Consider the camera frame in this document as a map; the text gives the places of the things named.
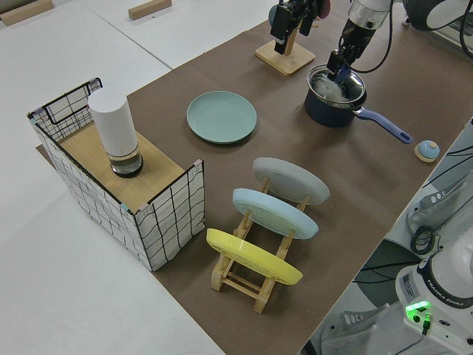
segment green led light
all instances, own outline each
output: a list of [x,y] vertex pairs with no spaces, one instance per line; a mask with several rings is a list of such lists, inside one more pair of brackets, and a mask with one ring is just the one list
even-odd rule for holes
[[414,320],[414,316],[416,315],[416,311],[418,309],[422,309],[422,311],[425,311],[428,308],[430,308],[430,302],[428,301],[420,301],[420,302],[414,303],[413,305],[408,305],[406,306],[407,317],[410,320]]
[[430,302],[420,301],[420,302],[414,303],[413,305],[408,305],[406,307],[406,312],[415,311],[416,309],[419,309],[419,308],[429,308],[429,307],[430,307]]

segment yellow plate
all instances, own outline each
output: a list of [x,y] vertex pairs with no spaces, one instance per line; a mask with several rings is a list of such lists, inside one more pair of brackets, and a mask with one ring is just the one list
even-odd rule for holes
[[294,285],[302,273],[276,255],[217,229],[207,229],[207,243],[237,263],[286,285]]

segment white cylindrical container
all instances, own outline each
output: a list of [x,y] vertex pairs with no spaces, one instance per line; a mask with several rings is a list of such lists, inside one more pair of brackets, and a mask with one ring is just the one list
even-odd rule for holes
[[126,95],[101,88],[89,96],[88,104],[113,172],[122,178],[137,175],[143,158]]

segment small round button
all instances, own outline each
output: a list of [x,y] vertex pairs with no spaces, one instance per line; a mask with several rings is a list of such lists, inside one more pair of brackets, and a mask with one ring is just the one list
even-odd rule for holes
[[432,141],[422,141],[414,148],[417,158],[427,163],[432,163],[440,154],[440,147]]

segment pot lid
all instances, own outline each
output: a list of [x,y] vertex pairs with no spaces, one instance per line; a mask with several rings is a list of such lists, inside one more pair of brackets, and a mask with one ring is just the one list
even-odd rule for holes
[[331,81],[325,64],[314,67],[307,76],[310,90],[324,103],[341,108],[359,107],[366,98],[366,88],[361,78],[347,69]]

